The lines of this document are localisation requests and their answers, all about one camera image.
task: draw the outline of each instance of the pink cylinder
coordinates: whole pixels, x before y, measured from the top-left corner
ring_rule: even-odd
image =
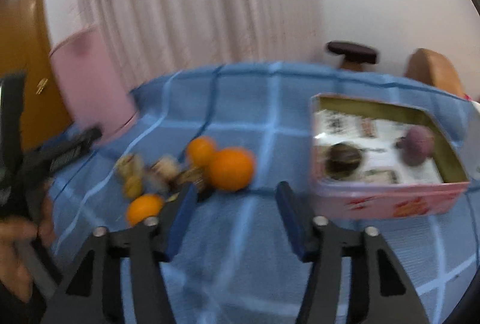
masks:
[[[119,78],[97,28],[58,44],[50,53],[63,101],[80,130],[100,126],[99,143],[119,137],[136,123],[137,110]]]

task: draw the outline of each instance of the pink container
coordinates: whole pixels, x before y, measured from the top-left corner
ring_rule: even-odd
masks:
[[[100,126],[105,143],[136,123],[137,111],[124,89],[97,28],[74,34],[50,53],[64,103],[80,130]]]
[[[434,160],[441,184],[372,184],[326,177],[325,159],[313,138],[310,201],[315,215],[327,218],[386,219],[445,213],[467,189],[469,180],[446,134],[425,111],[408,106],[322,94],[313,97],[313,136],[319,127],[315,113],[326,108],[344,114],[428,126],[435,134]]]

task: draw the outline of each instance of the large orange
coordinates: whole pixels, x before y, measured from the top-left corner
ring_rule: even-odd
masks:
[[[145,194],[133,201],[126,213],[126,219],[130,226],[138,224],[147,217],[155,216],[160,213],[164,205],[161,197],[155,194]]]
[[[207,174],[212,186],[219,190],[238,191],[247,187],[255,174],[255,156],[244,148],[218,151],[208,164]]]
[[[208,136],[200,136],[187,146],[187,157],[194,167],[204,168],[217,151],[217,144]]]

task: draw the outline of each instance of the purple fruit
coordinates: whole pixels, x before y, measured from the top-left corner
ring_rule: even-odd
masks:
[[[419,166],[434,153],[434,133],[425,126],[412,126],[402,138],[399,148],[408,166]]]

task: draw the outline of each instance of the checkered cloth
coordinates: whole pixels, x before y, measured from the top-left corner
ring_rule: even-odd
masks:
[[[286,180],[294,190],[308,191],[309,98],[319,92],[424,108],[455,146],[461,144],[471,109],[462,99],[409,79],[311,64],[236,64],[163,76],[133,91],[142,117],[126,135],[56,177],[50,194],[59,263],[65,267],[71,261],[94,227],[126,227],[128,203],[114,176],[112,155],[137,152],[147,163],[164,154],[180,155],[204,128],[220,147],[252,150],[258,168],[250,192],[215,194],[199,204],[180,253],[162,264],[177,322],[294,323],[310,266],[291,251],[273,188]],[[472,183],[448,214],[338,223],[380,229],[430,321],[438,324],[460,300],[478,265],[479,190]],[[349,294],[347,259],[343,264],[339,323],[345,321]],[[127,323],[134,323],[128,266],[125,260],[122,292]]]

